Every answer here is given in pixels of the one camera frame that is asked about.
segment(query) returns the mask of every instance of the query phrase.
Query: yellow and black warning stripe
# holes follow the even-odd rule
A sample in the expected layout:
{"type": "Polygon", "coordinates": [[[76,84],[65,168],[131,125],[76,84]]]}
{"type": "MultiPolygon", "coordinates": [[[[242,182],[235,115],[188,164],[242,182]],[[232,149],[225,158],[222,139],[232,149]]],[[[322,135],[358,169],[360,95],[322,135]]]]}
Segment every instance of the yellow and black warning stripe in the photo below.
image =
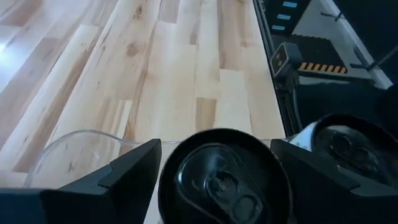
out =
{"type": "Polygon", "coordinates": [[[319,63],[310,63],[310,62],[303,62],[299,70],[311,71],[311,72],[333,72],[333,73],[347,74],[347,68],[344,66],[322,65],[319,63]]]}

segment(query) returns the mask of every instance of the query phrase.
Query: pull tab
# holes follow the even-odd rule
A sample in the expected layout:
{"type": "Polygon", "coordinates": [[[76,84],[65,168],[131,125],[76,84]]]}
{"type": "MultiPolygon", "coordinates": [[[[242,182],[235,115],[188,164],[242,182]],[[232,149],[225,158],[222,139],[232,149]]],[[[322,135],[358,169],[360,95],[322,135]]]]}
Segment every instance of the pull tab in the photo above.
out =
{"type": "Polygon", "coordinates": [[[263,209],[260,198],[229,172],[218,170],[210,174],[206,191],[231,223],[256,223],[260,217],[263,209]]]}

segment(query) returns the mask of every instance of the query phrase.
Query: wooden floor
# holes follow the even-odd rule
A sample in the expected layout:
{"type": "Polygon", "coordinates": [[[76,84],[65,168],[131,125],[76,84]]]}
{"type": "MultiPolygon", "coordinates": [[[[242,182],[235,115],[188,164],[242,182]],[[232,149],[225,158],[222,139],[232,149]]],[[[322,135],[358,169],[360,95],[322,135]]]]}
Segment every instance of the wooden floor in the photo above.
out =
{"type": "Polygon", "coordinates": [[[79,129],[284,137],[251,0],[0,0],[0,91],[0,170],[79,129]]]}

